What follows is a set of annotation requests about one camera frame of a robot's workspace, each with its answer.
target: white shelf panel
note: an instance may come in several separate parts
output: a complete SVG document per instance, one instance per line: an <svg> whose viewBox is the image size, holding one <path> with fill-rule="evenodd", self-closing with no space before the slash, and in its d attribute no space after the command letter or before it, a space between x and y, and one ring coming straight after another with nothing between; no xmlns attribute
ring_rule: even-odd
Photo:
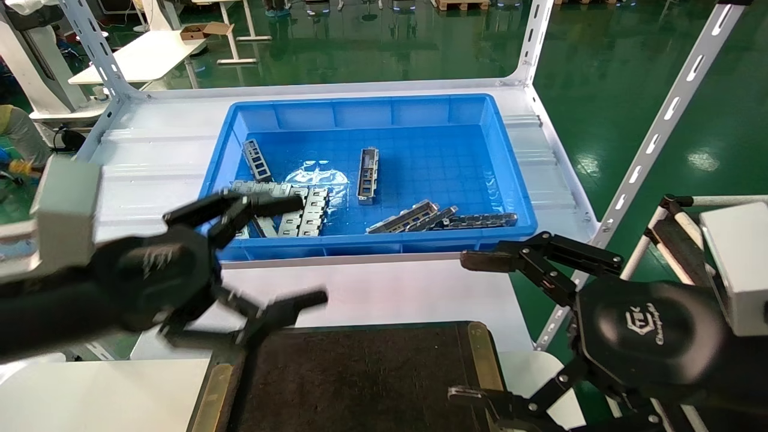
<svg viewBox="0 0 768 432"><path fill-rule="evenodd" d="M99 241L162 231L161 215L197 199L224 118L239 101L487 93L499 107L539 229L586 241L595 218L540 104L525 88L495 80L307 85L159 91L117 113L91 161L104 166Z"/></svg>
<svg viewBox="0 0 768 432"><path fill-rule="evenodd" d="M367 258L383 261L390 257ZM270 261L270 267L264 268L251 267L264 263L225 265L223 280L239 295L261 304L325 285L328 304L302 312L296 327L480 321L493 333L499 351L532 348L506 274L467 271L456 259L333 264L340 260L325 258L314 260L325 261L319 265L304 261L298 267L279 267L286 261ZM215 304L192 327L221 332L242 325L243 317ZM207 355L208 351L175 350L152 330L141 335L131 359Z"/></svg>

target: shelf surface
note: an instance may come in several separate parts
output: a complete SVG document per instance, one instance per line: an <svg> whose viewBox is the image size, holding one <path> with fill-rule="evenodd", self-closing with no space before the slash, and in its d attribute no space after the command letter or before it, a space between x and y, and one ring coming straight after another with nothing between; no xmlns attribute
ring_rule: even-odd
<svg viewBox="0 0 768 432"><path fill-rule="evenodd" d="M96 240L162 232L165 211L197 199L234 102L456 93L495 98L539 230L588 240L597 227L594 213L535 91L494 79L157 91L132 98L90 157L104 166Z"/></svg>

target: white desk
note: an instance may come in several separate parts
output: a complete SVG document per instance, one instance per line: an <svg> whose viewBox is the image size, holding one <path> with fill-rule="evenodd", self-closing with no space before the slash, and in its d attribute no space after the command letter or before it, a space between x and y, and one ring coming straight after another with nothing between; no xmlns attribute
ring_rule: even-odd
<svg viewBox="0 0 768 432"><path fill-rule="evenodd" d="M275 261L225 264L223 279L229 288L262 304L325 284L329 303L303 312L297 327L481 321L493 333L507 388L524 397L562 369L555 357L532 350L507 274L467 271L455 259L387 262L397 257L346 258L365 259L379 262L311 265L345 260L336 257L293 260L300 267L266 267L285 265ZM255 265L265 267L252 268ZM193 327L231 331L242 325L242 317L214 306ZM131 353L133 361L209 356L209 351L174 350L155 330L144 332ZM563 427L584 424L572 390L548 412Z"/></svg>
<svg viewBox="0 0 768 432"><path fill-rule="evenodd" d="M257 58L240 58L240 52L237 51L236 41L263 42L272 40L272 36L256 36L256 30L253 28L253 18L250 15L250 6L248 5L248 0L192 0L192 3L196 5L209 5L211 3L218 3L219 8L221 9L221 18L224 21L224 24L229 25L230 16L227 14L227 7L230 3L237 1L243 2L243 10L245 11L245 21L248 24L249 35L235 38L232 32L227 33L227 40L230 43L232 58L222 58L217 60L216 63L218 65L248 65L258 61Z"/></svg>
<svg viewBox="0 0 768 432"><path fill-rule="evenodd" d="M115 52L114 59L118 62L125 81L148 82L163 78L205 42L205 39L182 41L180 33L180 30L153 30ZM188 64L190 80L193 82L193 88L197 88L194 70L190 69L191 64ZM95 66L69 79L69 83L73 85L101 82L101 76Z"/></svg>
<svg viewBox="0 0 768 432"><path fill-rule="evenodd" d="M208 360L31 364L0 384L3 432L186 432Z"/></svg>

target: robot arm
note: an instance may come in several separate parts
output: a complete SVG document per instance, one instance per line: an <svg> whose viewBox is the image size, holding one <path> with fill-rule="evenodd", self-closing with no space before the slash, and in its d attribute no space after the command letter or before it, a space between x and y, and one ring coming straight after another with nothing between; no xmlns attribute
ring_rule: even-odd
<svg viewBox="0 0 768 432"><path fill-rule="evenodd" d="M85 266L4 284L0 362L159 324L172 344L257 344L270 331L295 324L302 309L326 303L326 293L315 290L261 308L222 285L215 252L252 218L302 207L300 197L224 191L166 214L163 234L121 238L97 248ZM196 231L216 218L207 235ZM245 316L245 327L232 334L184 330L216 301Z"/></svg>
<svg viewBox="0 0 768 432"><path fill-rule="evenodd" d="M552 264L596 276L577 292ZM768 354L764 337L736 337L712 288L677 282L630 282L623 258L548 232L502 241L491 252L466 251L473 271L520 271L555 302L572 308L574 359L530 398L498 390L452 387L449 400L486 408L500 427L563 431L547 409L587 380L634 411L578 430L663 430L649 399L765 412Z"/></svg>

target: gold metal edge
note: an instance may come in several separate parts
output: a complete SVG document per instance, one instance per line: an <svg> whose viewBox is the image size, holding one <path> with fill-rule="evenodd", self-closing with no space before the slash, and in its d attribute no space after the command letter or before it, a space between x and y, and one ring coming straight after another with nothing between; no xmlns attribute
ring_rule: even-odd
<svg viewBox="0 0 768 432"><path fill-rule="evenodd" d="M231 364L217 364L210 369L208 383L190 432L214 432L232 378Z"/></svg>
<svg viewBox="0 0 768 432"><path fill-rule="evenodd" d="M478 375L480 388L489 390L504 390L502 376L496 362L496 351L491 342L491 334L483 323L473 321L468 326L469 344L472 347L472 359L475 361L475 371ZM488 413L488 429L492 432L499 431Z"/></svg>

